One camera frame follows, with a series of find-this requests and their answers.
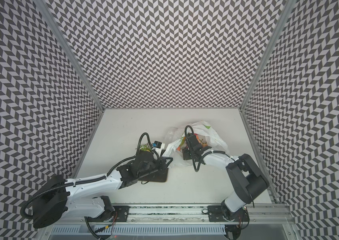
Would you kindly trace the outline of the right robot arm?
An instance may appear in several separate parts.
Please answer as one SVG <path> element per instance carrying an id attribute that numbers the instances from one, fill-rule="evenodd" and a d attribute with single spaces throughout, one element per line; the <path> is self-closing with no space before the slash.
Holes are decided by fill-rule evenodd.
<path id="1" fill-rule="evenodd" d="M 203 147 L 190 125 L 185 127 L 184 134 L 195 172 L 204 164 L 225 169 L 229 176 L 234 191 L 221 203 L 223 217 L 227 221 L 243 220 L 240 212 L 270 186 L 265 174 L 248 154 L 235 157 L 210 146 Z"/>

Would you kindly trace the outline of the white plastic bag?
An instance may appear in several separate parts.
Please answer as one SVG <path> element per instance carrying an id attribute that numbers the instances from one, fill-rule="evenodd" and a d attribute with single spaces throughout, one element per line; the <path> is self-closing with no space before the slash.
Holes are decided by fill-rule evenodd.
<path id="1" fill-rule="evenodd" d="M 198 135 L 203 144 L 212 147 L 214 150 L 224 151 L 230 155 L 230 151 L 227 143 L 219 136 L 211 124 L 206 121 L 199 121 L 193 124 L 190 124 L 194 133 Z M 171 128 L 166 136 L 164 137 L 164 142 L 166 144 L 166 149 L 162 154 L 163 157 L 173 158 L 173 162 L 170 164 L 170 167 L 191 167 L 191 160 L 183 159 L 182 148 L 186 146 L 185 144 L 185 127 L 181 128 Z"/>

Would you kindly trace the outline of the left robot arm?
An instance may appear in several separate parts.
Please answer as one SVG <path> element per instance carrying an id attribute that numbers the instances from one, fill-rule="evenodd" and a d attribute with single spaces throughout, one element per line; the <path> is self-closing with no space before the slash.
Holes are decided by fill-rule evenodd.
<path id="1" fill-rule="evenodd" d="M 108 173 L 81 179 L 52 177 L 20 208 L 20 215 L 33 221 L 36 229 L 50 226 L 60 219 L 84 218 L 108 221 L 116 210 L 107 193 L 136 184 L 141 178 L 166 172 L 173 158 L 160 156 L 155 149 L 137 149 Z"/>

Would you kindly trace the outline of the yellow fake pear with leaves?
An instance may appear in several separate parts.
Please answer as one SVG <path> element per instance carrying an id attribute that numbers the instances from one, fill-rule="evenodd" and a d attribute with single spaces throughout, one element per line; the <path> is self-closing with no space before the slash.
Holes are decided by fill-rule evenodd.
<path id="1" fill-rule="evenodd" d="M 141 145 L 139 147 L 139 150 L 140 151 L 145 151 L 145 152 L 151 152 L 151 147 L 149 144 L 145 144 L 145 145 Z"/>

